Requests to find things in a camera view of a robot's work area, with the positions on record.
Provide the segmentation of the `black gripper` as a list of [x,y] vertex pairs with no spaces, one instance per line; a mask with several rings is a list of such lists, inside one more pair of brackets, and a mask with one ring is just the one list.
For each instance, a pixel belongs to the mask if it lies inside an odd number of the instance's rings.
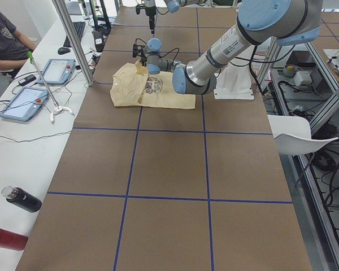
[[139,4],[135,6],[136,14],[139,15],[141,10],[145,10],[147,16],[149,16],[149,27],[151,34],[155,33],[155,15],[157,14],[157,7],[155,0],[141,0]]
[[132,48],[132,57],[140,57],[140,62],[142,65],[147,64],[147,44],[138,45],[135,41]]

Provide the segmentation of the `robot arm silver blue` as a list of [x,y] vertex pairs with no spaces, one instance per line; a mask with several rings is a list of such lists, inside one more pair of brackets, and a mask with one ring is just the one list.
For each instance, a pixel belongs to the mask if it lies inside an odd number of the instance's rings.
[[162,43],[151,38],[145,46],[134,45],[150,74],[173,73],[172,85],[178,94],[205,95],[214,91],[214,73],[251,45],[258,46],[276,37],[279,46],[315,40],[320,33],[322,1],[242,1],[236,23],[202,56],[188,64],[160,55]]
[[167,13],[175,13],[180,7],[197,5],[200,7],[213,7],[213,1],[201,1],[201,0],[165,0],[167,11],[162,13],[159,11],[159,7],[156,5],[155,0],[145,0],[141,1],[135,6],[136,14],[139,15],[142,10],[144,10],[146,16],[149,18],[149,28],[151,34],[155,34],[155,21],[157,14],[165,15]]

